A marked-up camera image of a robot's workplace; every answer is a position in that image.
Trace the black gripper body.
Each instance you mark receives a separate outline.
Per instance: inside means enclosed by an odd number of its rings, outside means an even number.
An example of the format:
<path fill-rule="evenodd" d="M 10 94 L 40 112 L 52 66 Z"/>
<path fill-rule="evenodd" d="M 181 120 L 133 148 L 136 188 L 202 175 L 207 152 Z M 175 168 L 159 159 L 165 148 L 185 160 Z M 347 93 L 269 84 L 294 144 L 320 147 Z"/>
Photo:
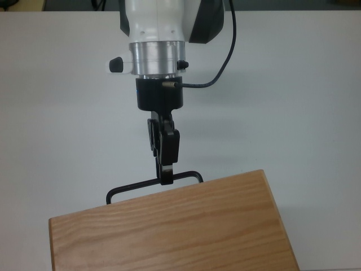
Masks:
<path fill-rule="evenodd" d="M 136 79 L 137 104 L 140 110 L 168 117 L 172 110 L 183 107 L 183 89 L 165 87 L 164 82 L 182 83 L 182 77 Z"/>

